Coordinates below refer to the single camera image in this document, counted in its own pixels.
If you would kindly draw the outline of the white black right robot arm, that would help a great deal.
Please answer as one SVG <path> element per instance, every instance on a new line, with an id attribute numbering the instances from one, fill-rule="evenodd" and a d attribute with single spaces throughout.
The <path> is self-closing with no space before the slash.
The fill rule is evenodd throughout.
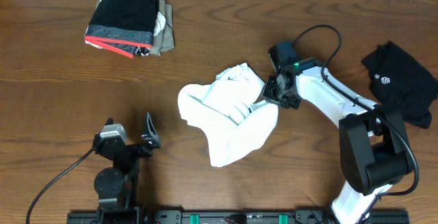
<path id="1" fill-rule="evenodd" d="M 374 211 L 374 204 L 414 171 L 401 116 L 364 99 L 335 79 L 316 58 L 272 59 L 276 72 L 264 99 L 298 109 L 306 100 L 339 130 L 339 152 L 346 182 L 327 211 L 297 210 L 296 223 L 409 223 L 404 210 Z"/>

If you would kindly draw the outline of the white t-shirt pixel print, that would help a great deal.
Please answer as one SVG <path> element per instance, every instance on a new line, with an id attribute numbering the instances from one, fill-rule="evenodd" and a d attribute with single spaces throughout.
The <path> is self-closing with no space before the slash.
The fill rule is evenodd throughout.
<path id="1" fill-rule="evenodd" d="M 277 105 L 257 100 L 264 86 L 243 63 L 217 74 L 210 84 L 188 84 L 179 91 L 180 116 L 205 134 L 213 167 L 224 167 L 260 149 L 276 127 Z"/>

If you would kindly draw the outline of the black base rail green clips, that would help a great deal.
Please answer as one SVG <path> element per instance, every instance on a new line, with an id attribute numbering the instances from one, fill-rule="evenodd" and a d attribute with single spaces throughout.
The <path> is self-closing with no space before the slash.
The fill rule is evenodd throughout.
<path id="1" fill-rule="evenodd" d="M 68 224 L 138 223 L 138 224 L 336 224 L 334 214 L 324 210 L 298 209 L 292 212 L 186 212 L 136 208 L 130 212 L 74 212 Z"/>

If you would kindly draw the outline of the black t-shirt white logo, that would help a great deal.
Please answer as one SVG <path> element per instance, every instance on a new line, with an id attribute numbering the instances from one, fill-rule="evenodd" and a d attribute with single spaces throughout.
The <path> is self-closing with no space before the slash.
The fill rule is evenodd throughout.
<path id="1" fill-rule="evenodd" d="M 437 80 L 413 56 L 389 41 L 361 61 L 368 70 L 372 94 L 401 111 L 403 119 L 428 129 L 429 107 L 437 99 Z"/>

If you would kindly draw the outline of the black folded garment pink trim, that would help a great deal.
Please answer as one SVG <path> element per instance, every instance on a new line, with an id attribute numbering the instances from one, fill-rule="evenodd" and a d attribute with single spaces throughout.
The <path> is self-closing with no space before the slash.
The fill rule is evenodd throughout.
<path id="1" fill-rule="evenodd" d="M 128 58 L 144 56 L 153 47 L 156 18 L 155 0 L 100 0 L 84 40 Z"/>

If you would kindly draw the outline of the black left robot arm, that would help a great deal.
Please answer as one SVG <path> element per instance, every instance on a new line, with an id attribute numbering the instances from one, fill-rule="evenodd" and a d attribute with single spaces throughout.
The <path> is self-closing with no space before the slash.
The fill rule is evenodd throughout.
<path id="1" fill-rule="evenodd" d="M 111 118 L 94 136 L 94 152 L 112 162 L 94 180 L 99 196 L 98 223 L 144 222 L 144 210 L 136 205 L 140 159 L 151 157 L 162 145 L 149 113 L 144 115 L 141 138 L 141 143 L 128 145 L 124 127 Z"/>

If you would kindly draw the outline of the olive grey folded garment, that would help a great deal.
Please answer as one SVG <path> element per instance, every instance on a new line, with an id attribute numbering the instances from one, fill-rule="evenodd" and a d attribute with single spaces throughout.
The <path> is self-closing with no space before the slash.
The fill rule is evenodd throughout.
<path id="1" fill-rule="evenodd" d="M 160 56 L 175 47 L 173 35 L 172 6 L 164 0 L 156 0 L 157 16 L 153 34 L 153 46 L 149 53 Z"/>

